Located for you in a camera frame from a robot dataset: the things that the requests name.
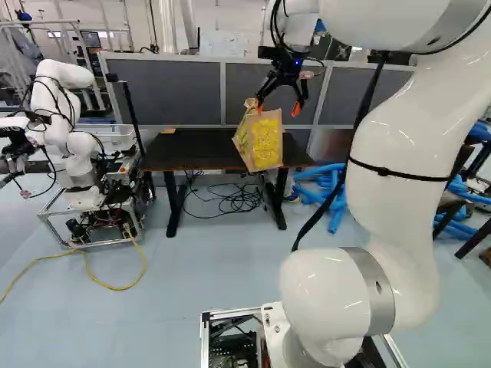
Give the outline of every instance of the brown paper bag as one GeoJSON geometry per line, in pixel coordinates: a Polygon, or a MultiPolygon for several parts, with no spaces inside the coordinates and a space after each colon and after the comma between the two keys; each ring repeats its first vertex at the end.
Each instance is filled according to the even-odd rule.
{"type": "Polygon", "coordinates": [[[283,166],[282,109],[258,112],[255,98],[245,100],[247,111],[232,138],[251,173],[283,166]]]}

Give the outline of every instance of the silver ring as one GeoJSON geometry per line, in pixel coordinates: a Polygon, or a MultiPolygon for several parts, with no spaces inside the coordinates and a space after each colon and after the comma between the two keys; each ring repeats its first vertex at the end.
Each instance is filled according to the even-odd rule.
{"type": "Polygon", "coordinates": [[[373,255],[362,248],[341,248],[346,251],[360,270],[367,284],[370,299],[370,326],[366,336],[387,334],[396,319],[394,292],[384,270],[373,255]]]}

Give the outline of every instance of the yellow cable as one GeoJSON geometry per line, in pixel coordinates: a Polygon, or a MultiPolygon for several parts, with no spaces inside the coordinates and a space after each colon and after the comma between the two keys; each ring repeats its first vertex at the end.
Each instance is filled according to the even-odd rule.
{"type": "Polygon", "coordinates": [[[141,273],[140,275],[138,276],[138,278],[133,281],[131,284],[127,285],[127,286],[123,286],[123,287],[116,287],[116,286],[112,286],[112,285],[109,285],[109,284],[106,284],[105,282],[99,280],[98,278],[96,278],[94,276],[94,274],[92,273],[92,270],[91,270],[91,267],[89,265],[89,257],[87,255],[87,252],[86,251],[82,251],[80,249],[72,249],[70,251],[67,251],[65,253],[60,253],[59,255],[47,255],[45,257],[40,257],[40,258],[36,258],[34,261],[32,261],[31,263],[29,263],[27,266],[25,266],[25,268],[17,275],[15,276],[14,280],[10,283],[10,285],[7,287],[7,290],[5,291],[5,293],[0,297],[0,304],[3,302],[3,300],[7,297],[7,294],[10,292],[10,290],[14,287],[15,283],[18,281],[18,279],[23,275],[25,274],[25,272],[31,268],[32,266],[34,266],[37,262],[39,261],[44,261],[46,259],[52,259],[52,258],[60,258],[60,257],[64,257],[65,255],[72,255],[72,254],[75,254],[75,253],[81,253],[83,256],[84,256],[84,260],[85,260],[85,269],[87,271],[87,274],[89,275],[89,277],[94,281],[94,282],[97,282],[100,286],[104,286],[105,288],[108,288],[110,290],[114,290],[114,291],[123,291],[123,290],[128,290],[129,288],[135,286],[136,284],[138,284],[138,281],[140,281],[140,279],[143,277],[143,275],[145,274],[145,272],[147,271],[147,258],[145,257],[145,254],[143,253],[142,249],[140,248],[140,246],[138,245],[137,241],[134,239],[134,237],[131,235],[131,231],[130,229],[125,226],[125,229],[127,230],[127,233],[128,235],[130,236],[130,239],[131,239],[131,242],[133,243],[133,245],[135,246],[135,248],[138,250],[138,253],[140,254],[140,257],[141,257],[141,263],[143,265],[142,267],[142,270],[141,270],[141,273]]]}

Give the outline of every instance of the black table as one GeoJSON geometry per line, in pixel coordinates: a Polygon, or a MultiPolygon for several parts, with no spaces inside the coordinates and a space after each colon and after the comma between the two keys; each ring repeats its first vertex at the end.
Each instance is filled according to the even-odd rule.
{"type": "MultiPolygon", "coordinates": [[[[233,169],[247,171],[232,142],[235,129],[177,129],[154,138],[143,158],[142,170],[163,172],[171,215],[167,238],[176,236],[187,184],[176,187],[174,171],[233,169]]],[[[283,192],[289,168],[312,166],[314,161],[301,149],[290,133],[283,133],[283,164],[278,169],[276,185],[267,182],[265,192],[271,202],[274,219],[280,230],[286,230],[282,211],[283,192]]]]}

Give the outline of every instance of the window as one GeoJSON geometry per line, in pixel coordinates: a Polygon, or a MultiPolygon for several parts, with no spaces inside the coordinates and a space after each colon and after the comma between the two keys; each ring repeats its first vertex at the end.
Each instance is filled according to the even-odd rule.
{"type": "MultiPolygon", "coordinates": [[[[97,33],[99,34],[99,37],[100,38],[107,38],[107,32],[106,31],[97,31],[97,33]]],[[[109,32],[109,35],[111,38],[114,38],[114,33],[113,32],[109,32]]]]}
{"type": "Polygon", "coordinates": [[[61,32],[53,31],[46,32],[48,34],[48,38],[61,38],[61,32]]]}

